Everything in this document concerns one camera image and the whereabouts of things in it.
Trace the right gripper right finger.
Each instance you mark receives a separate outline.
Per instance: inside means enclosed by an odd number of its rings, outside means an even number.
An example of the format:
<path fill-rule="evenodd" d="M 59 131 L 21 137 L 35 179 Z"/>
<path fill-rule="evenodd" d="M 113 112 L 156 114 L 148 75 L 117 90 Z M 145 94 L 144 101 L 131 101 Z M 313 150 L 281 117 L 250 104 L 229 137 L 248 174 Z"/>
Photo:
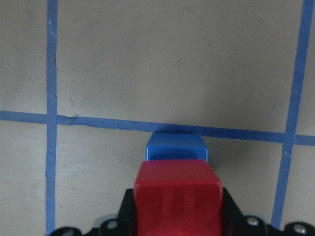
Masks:
<path fill-rule="evenodd" d="M 256 216 L 245 216 L 226 188 L 223 188 L 223 236 L 267 236 L 267 226 Z"/>

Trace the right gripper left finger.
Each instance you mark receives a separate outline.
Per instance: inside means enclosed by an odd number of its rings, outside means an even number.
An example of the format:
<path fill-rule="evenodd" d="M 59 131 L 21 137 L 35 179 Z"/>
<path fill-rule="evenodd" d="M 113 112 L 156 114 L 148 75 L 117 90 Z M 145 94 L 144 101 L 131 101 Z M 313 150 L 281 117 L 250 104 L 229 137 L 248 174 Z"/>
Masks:
<path fill-rule="evenodd" d="M 117 217 L 104 221 L 98 228 L 99 236 L 136 236 L 137 217 L 133 189 L 125 191 Z"/>

